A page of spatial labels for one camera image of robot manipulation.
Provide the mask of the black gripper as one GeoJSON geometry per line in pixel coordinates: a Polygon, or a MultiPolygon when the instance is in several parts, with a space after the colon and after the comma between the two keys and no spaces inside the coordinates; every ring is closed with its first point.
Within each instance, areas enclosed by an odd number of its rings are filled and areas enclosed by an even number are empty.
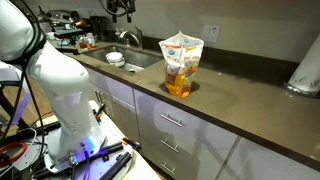
{"type": "Polygon", "coordinates": [[[136,0],[107,0],[107,12],[112,16],[112,21],[125,16],[128,23],[132,22],[132,15],[136,11],[136,0]]]}

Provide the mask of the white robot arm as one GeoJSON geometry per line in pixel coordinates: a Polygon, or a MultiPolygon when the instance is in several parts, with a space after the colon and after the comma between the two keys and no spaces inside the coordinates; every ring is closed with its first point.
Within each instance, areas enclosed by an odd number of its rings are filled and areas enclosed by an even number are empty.
{"type": "Polygon", "coordinates": [[[59,173],[101,154],[107,136],[85,93],[87,70],[48,42],[25,2],[0,0],[0,19],[0,79],[22,81],[31,76],[61,124],[49,134],[46,168],[59,173]]]}

